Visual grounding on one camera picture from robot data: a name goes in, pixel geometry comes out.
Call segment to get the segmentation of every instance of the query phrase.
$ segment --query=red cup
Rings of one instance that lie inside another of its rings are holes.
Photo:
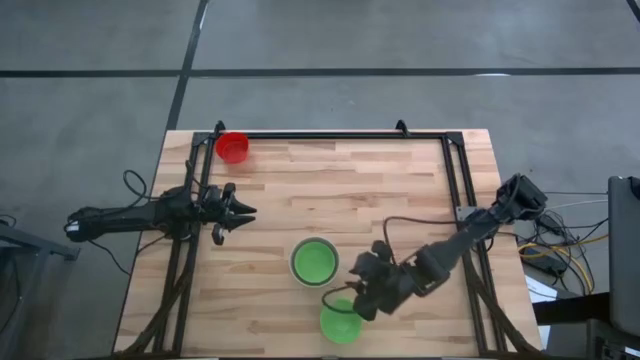
[[[216,141],[216,153],[227,164],[239,164],[249,154],[249,138],[242,133],[226,133]]]

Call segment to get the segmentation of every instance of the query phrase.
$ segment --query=wire bundle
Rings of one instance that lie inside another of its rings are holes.
[[[564,271],[570,270],[579,279],[580,286],[582,287],[582,294],[583,295],[592,294],[595,289],[595,279],[593,277],[591,265],[589,264],[589,261],[585,256],[586,249],[584,248],[584,245],[593,243],[596,241],[601,241],[608,237],[608,234],[598,236],[598,237],[593,237],[593,238],[591,238],[591,235],[593,235],[593,233],[595,233],[609,219],[606,218],[604,220],[598,221],[591,225],[566,226],[562,216],[555,211],[547,210],[541,216],[543,217],[548,216],[553,218],[555,222],[560,224],[560,227],[554,228],[554,229],[541,229],[541,226],[539,225],[539,223],[534,222],[533,236],[524,238],[522,236],[512,234],[512,235],[515,235],[516,238],[518,239],[518,243],[520,245],[518,247],[518,251],[521,253],[520,257],[522,257],[523,259],[534,259],[534,258],[541,258],[544,256],[548,256],[548,255],[555,255],[558,259],[560,259],[565,264]],[[590,229],[590,231],[585,236],[580,237],[580,236],[574,235],[571,232],[571,229]],[[556,242],[556,243],[550,243],[548,241],[545,241],[542,235],[552,233],[552,232],[559,233],[559,235],[557,236],[562,238],[562,241]],[[532,247],[543,247],[547,250],[534,255],[525,255],[522,253],[523,250],[527,248],[532,248]],[[574,256],[574,254],[572,253],[572,249],[578,250],[579,254],[577,257]],[[579,261],[580,259],[582,259],[582,261],[584,262],[584,266]],[[552,285],[554,285],[557,281],[560,281],[562,286],[567,291],[569,291],[569,289],[567,288],[564,282],[563,276],[564,274],[563,275],[556,274],[556,281]]]

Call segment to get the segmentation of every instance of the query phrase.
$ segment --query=black floor stripe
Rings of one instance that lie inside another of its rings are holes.
[[[194,51],[188,65],[193,63]],[[278,78],[364,76],[572,76],[640,75],[640,67],[587,68],[323,68],[323,69],[186,69],[186,70],[0,70],[0,78]]]
[[[363,77],[363,76],[566,76],[640,75],[640,67],[588,68],[325,68],[325,69],[209,69],[189,71],[200,78]]]
[[[180,110],[182,109],[182,102],[184,101],[184,93],[187,90],[187,83],[189,82],[189,71],[191,70],[191,66],[193,66],[193,59],[196,56],[198,40],[202,32],[202,25],[204,24],[204,16],[207,12],[208,4],[209,0],[200,0],[198,4],[196,18],[193,21],[193,28],[191,29],[191,37],[189,38],[189,45],[187,46],[187,52],[182,62],[182,72],[178,80],[178,85],[176,86],[173,102],[171,103],[171,110],[169,111],[169,118],[167,119],[167,125],[165,127],[166,130],[175,130],[178,126]]]
[[[180,70],[0,70],[0,78],[176,77]]]
[[[636,2],[636,0],[627,0],[627,4],[629,4],[631,12],[633,12],[633,15],[635,15],[638,23],[640,23],[640,8],[638,7],[638,3]]]

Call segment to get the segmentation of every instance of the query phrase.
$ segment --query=cable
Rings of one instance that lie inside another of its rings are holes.
[[[606,223],[607,221],[609,221],[609,218],[606,218],[606,219],[604,219],[604,220],[600,220],[600,221],[598,221],[597,223],[593,223],[593,224],[591,224],[591,225],[561,226],[561,227],[557,227],[557,228],[554,228],[554,229],[563,229],[563,230],[566,230],[566,229],[591,229],[591,228],[593,228],[594,226],[599,227],[600,225],[602,225],[602,224]],[[546,230],[546,231],[544,231],[544,232],[541,232],[539,235],[547,234],[547,233],[549,233],[549,232],[550,232],[549,230]],[[523,241],[526,241],[526,242],[529,242],[529,241],[533,240],[534,238],[536,238],[536,235],[535,235],[535,234],[534,234],[534,235],[532,235],[532,236],[529,236],[529,237],[524,237],[524,236],[522,236],[522,235],[520,235],[520,234],[516,234],[516,233],[508,232],[508,231],[498,231],[498,232],[497,232],[497,234],[503,234],[503,235],[511,235],[511,236],[515,236],[515,237],[518,237],[518,238],[520,238],[520,239],[523,239]]]
[[[606,192],[543,191],[552,195],[608,195]]]
[[[520,252],[521,250],[524,250],[526,248],[534,247],[534,246],[541,246],[541,245],[540,244],[533,244],[533,243],[532,244],[525,244],[525,245],[522,245],[522,246],[520,246],[518,248],[518,252]],[[532,259],[532,258],[542,257],[542,256],[545,256],[547,254],[550,254],[550,253],[556,252],[556,251],[561,253],[561,254],[563,254],[564,256],[568,257],[570,259],[570,261],[572,261],[578,267],[578,269],[582,273],[583,278],[587,282],[587,288],[589,289],[589,294],[591,294],[593,292],[594,286],[591,283],[591,279],[587,275],[587,272],[585,271],[584,267],[582,267],[582,264],[580,264],[578,262],[578,260],[576,260],[573,256],[571,256],[568,252],[564,251],[563,249],[561,249],[559,247],[551,246],[551,249],[549,251],[547,251],[547,252],[540,253],[540,254],[535,254],[535,255],[522,255],[522,254],[520,254],[520,257],[526,258],[526,259]]]
[[[141,247],[140,249],[138,249],[138,251],[136,251],[136,256],[137,256],[138,254],[140,254],[140,253],[142,252],[142,250],[144,250],[144,249],[148,248],[149,246],[151,246],[151,245],[153,245],[153,244],[157,243],[158,241],[160,241],[160,240],[164,239],[164,238],[165,238],[165,236],[166,236],[165,234],[162,234],[162,236],[160,236],[159,238],[157,238],[157,239],[153,240],[152,242],[150,242],[150,243],[146,244],[145,246]]]
[[[589,279],[589,276],[587,276],[587,272],[584,270],[584,268],[582,267],[582,264],[580,264],[580,262],[578,262],[578,260],[576,260],[573,256],[569,255],[569,253],[567,253],[566,251],[562,250],[562,249],[558,249],[558,251],[563,254],[564,256],[568,257],[569,259],[571,259],[571,261],[573,261],[574,264],[576,264],[576,266],[578,267],[578,269],[580,270],[580,272],[582,273],[582,277],[584,278],[584,280],[587,282],[587,287],[589,288],[589,294],[593,293],[593,290],[595,289],[595,286],[593,285],[593,283],[591,282],[591,279]]]
[[[605,222],[607,222],[608,220],[609,220],[609,218],[607,218],[607,219],[605,219],[605,220],[602,220],[602,222],[600,222],[598,225],[596,225],[596,227],[594,227],[591,231],[589,231],[589,233],[588,233],[587,235],[585,235],[585,236],[583,237],[583,239],[586,239],[586,238],[588,238],[589,236],[591,236],[591,234],[593,234],[594,232],[596,232],[596,230],[598,230],[598,228],[599,228],[600,226],[602,226],[602,224],[604,224],[604,223],[605,223]]]
[[[609,237],[609,234],[606,234],[606,235],[598,236],[597,238],[594,238],[594,239],[589,239],[589,240],[585,240],[585,241],[580,241],[580,242],[577,242],[577,243],[575,243],[575,244],[567,244],[567,245],[550,245],[550,246],[549,246],[549,248],[550,248],[550,250],[549,250],[549,251],[545,251],[545,252],[543,252],[543,253],[540,253],[540,254],[534,254],[534,255],[520,255],[520,257],[525,258],[525,259],[535,259],[535,258],[539,258],[539,257],[547,256],[548,254],[550,254],[550,253],[552,253],[552,252],[554,252],[554,251],[562,250],[562,248],[569,248],[569,247],[572,247],[572,246],[579,246],[579,245],[589,244],[589,243],[592,243],[592,242],[596,242],[596,241],[604,240],[604,239],[606,239],[606,238],[608,238],[608,237]],[[520,251],[520,250],[522,250],[522,249],[525,249],[525,248],[528,248],[528,247],[532,247],[532,246],[541,246],[541,245],[540,245],[540,244],[536,244],[536,243],[529,243],[529,244],[525,244],[525,245],[520,246],[520,247],[518,248],[518,251]]]
[[[556,221],[556,223],[558,225],[560,225],[559,227],[550,227],[550,226],[548,226],[548,224],[547,224],[547,226],[545,226],[545,228],[548,228],[549,230],[552,230],[552,232],[554,232],[553,230],[556,230],[557,232],[559,232],[559,234],[557,234],[557,235],[558,236],[562,236],[564,238],[564,241],[562,243],[560,243],[560,244],[574,244],[574,243],[576,243],[578,241],[578,238],[576,238],[569,229],[563,229],[564,227],[566,227],[566,225],[564,223],[564,218],[562,217],[562,215],[560,215],[559,213],[557,213],[557,212],[555,212],[553,210],[548,210],[542,216],[546,216],[546,217],[548,217],[548,218],[550,218],[552,220],[555,219],[554,221]],[[603,221],[596,223],[596,226],[602,225]],[[584,257],[584,254],[586,253],[585,247],[583,245],[579,245],[578,248],[580,250],[580,256],[578,256],[578,258]]]
[[[7,318],[7,320],[2,325],[2,328],[0,329],[0,335],[2,335],[4,330],[7,328],[7,326],[9,325],[9,322],[11,322],[11,319],[13,319],[13,315],[15,315],[15,313],[16,313],[16,309],[18,308],[18,304],[22,300],[22,290],[21,290],[21,286],[20,286],[20,277],[18,276],[18,263],[16,262],[15,257],[11,258],[11,262],[13,263],[13,275],[14,275],[14,277],[16,279],[16,302],[13,304],[13,309],[11,309],[11,312],[9,313],[9,317]]]
[[[391,261],[393,262],[394,265],[397,265],[396,258],[393,255],[393,250],[391,249],[391,243],[389,242],[389,233],[387,231],[387,224],[391,220],[402,220],[402,221],[409,221],[409,222],[414,222],[418,224],[430,224],[430,225],[451,225],[451,224],[458,223],[458,221],[422,220],[422,219],[415,219],[415,218],[410,218],[406,216],[389,216],[388,218],[385,218],[384,221],[382,222],[382,234],[384,235],[384,242],[387,244],[387,246],[389,247],[389,250],[391,251]]]
[[[494,243],[494,240],[493,240],[493,236],[492,236],[491,239],[490,239],[490,242],[489,242],[489,246],[487,246],[487,252],[489,252],[489,250],[491,250],[491,248],[493,248],[493,243]]]
[[[548,298],[548,299],[556,300],[556,298],[555,298],[555,297],[553,297],[553,296],[551,296],[551,295],[541,294],[541,293],[539,293],[539,292],[537,292],[537,291],[533,290],[532,288],[527,288],[527,289],[529,289],[529,291],[530,291],[530,292],[532,292],[532,293],[534,293],[534,294],[536,294],[536,295],[540,295],[540,296],[546,297],[546,298]]]
[[[120,269],[120,271],[122,271],[123,273],[127,274],[127,276],[131,276],[131,274],[120,265],[118,260],[116,260],[116,257],[113,255],[111,250],[107,249],[106,247],[104,247],[104,246],[102,246],[102,245],[100,245],[98,243],[95,243],[93,240],[89,240],[89,243],[91,243],[93,246],[95,246],[97,248],[100,248],[100,249],[106,251],[109,255],[111,255],[111,259],[113,260],[114,264],[116,264],[118,269]]]
[[[18,219],[16,219],[15,217],[9,215],[9,214],[0,214],[0,217],[5,217],[5,218],[9,218],[11,220],[13,220],[13,223],[11,225],[9,225],[9,227],[16,227],[16,224],[18,223]]]
[[[573,273],[573,275],[576,276],[576,278],[578,279],[578,283],[580,284],[580,288],[582,289],[582,296],[586,296],[587,295],[587,289],[586,286],[584,284],[583,279],[580,277],[580,275],[578,274],[578,272],[571,266],[571,261],[563,258],[560,254],[558,254],[557,252],[553,253],[555,256],[558,257],[558,259],[560,259],[560,261],[562,261],[562,263],[565,265],[564,271],[566,273],[567,270],[571,270],[571,272]],[[560,283],[562,283],[562,287],[571,292],[571,290],[569,290],[569,288],[567,287],[567,284],[565,284],[564,282],[564,274],[560,277]]]
[[[556,205],[556,206],[550,206],[550,207],[548,207],[548,208],[547,208],[547,210],[551,210],[551,209],[561,209],[561,208],[565,208],[565,207],[578,206],[578,205],[587,205],[587,204],[605,203],[605,202],[609,202],[609,200],[587,200],[587,201],[579,201],[579,202],[575,202],[575,203],[568,203],[568,204],[561,204],[561,205]]]
[[[189,171],[191,169],[191,165],[189,165],[189,162],[186,162],[186,166],[187,166],[187,171]],[[133,176],[136,177],[136,179],[138,179],[138,181],[140,181],[140,183],[142,184],[142,192],[138,192],[136,189],[133,188],[133,186],[131,186],[131,184],[129,183],[129,180],[127,179],[127,175],[128,174],[132,174]],[[202,184],[200,184],[200,182],[198,180],[195,179],[195,175],[191,176],[191,180],[196,183],[196,185],[198,185],[198,187],[200,188],[206,188],[206,186],[203,186]],[[160,200],[161,196],[149,196],[147,195],[147,183],[144,181],[144,179],[142,179],[142,176],[140,176],[140,174],[138,174],[137,172],[135,172],[134,170],[131,169],[127,169],[122,173],[122,181],[124,181],[124,185],[127,187],[127,189],[129,189],[129,191],[131,191],[134,195],[138,196],[140,199],[147,199],[147,200]],[[183,187],[182,191],[179,191],[173,195],[169,195],[169,196],[165,196],[162,197],[163,199],[170,199],[176,196],[179,196],[180,194],[182,194],[185,190],[187,189],[187,187]]]
[[[331,290],[325,292],[322,295],[322,305],[326,306],[327,309],[329,309],[329,310],[331,310],[333,312],[337,312],[338,314],[355,314],[356,312],[353,311],[353,310],[338,309],[338,308],[335,308],[335,307],[333,307],[333,306],[331,306],[331,305],[329,305],[327,303],[327,296],[329,296],[329,295],[331,295],[333,293],[337,293],[337,292],[342,291],[342,290],[350,289],[350,288],[351,288],[350,286],[345,285],[345,286],[341,286],[339,288],[331,289]]]

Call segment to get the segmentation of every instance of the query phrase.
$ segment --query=yellow cable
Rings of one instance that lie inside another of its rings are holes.
[[[580,270],[580,272],[582,273],[582,277],[587,282],[587,288],[589,289],[589,294],[591,294],[591,293],[593,293],[594,286],[591,283],[591,279],[587,275],[587,272],[584,270],[584,267],[582,267],[582,264],[580,264],[578,262],[578,260],[576,260],[573,256],[569,255],[569,253],[564,251],[562,248],[563,247],[570,247],[570,246],[580,245],[580,244],[586,244],[586,243],[590,243],[590,242],[596,242],[596,241],[599,241],[599,240],[607,238],[607,236],[609,236],[609,234],[603,235],[603,236],[600,236],[600,237],[597,237],[597,238],[594,238],[594,239],[591,239],[591,240],[588,240],[588,241],[583,241],[582,243],[564,245],[564,246],[551,246],[551,249],[549,251],[544,252],[544,253],[540,253],[540,254],[536,254],[536,255],[522,255],[521,254],[520,257],[531,259],[531,258],[542,257],[542,256],[545,256],[546,254],[549,254],[549,253],[552,253],[552,252],[559,252],[559,253],[563,254],[564,256],[568,257],[569,260],[571,260],[574,264],[576,264],[576,266],[578,267],[578,270]],[[538,244],[531,243],[531,244],[522,245],[522,246],[520,246],[518,248],[518,252],[520,250],[522,250],[522,249],[526,249],[526,248],[533,247],[533,246],[538,246]]]
[[[558,250],[558,249],[562,249],[562,248],[567,248],[567,247],[571,247],[571,246],[578,246],[578,245],[584,245],[584,244],[588,244],[588,243],[592,243],[592,242],[596,242],[596,241],[600,241],[600,240],[604,240],[607,237],[609,237],[609,234],[606,235],[602,235],[602,236],[598,236],[597,238],[594,239],[590,239],[590,240],[585,240],[585,241],[581,241],[575,244],[569,244],[569,245],[551,245],[548,251],[545,251],[543,253],[540,254],[535,254],[535,255],[520,255],[520,257],[525,258],[525,259],[535,259],[535,258],[539,258],[539,257],[543,257],[543,256],[547,256],[549,254],[551,254],[552,252]],[[538,244],[534,244],[534,243],[530,243],[530,244],[525,244],[522,245],[518,248],[518,252],[520,252],[520,250],[528,248],[528,247],[532,247],[532,246],[537,246]]]

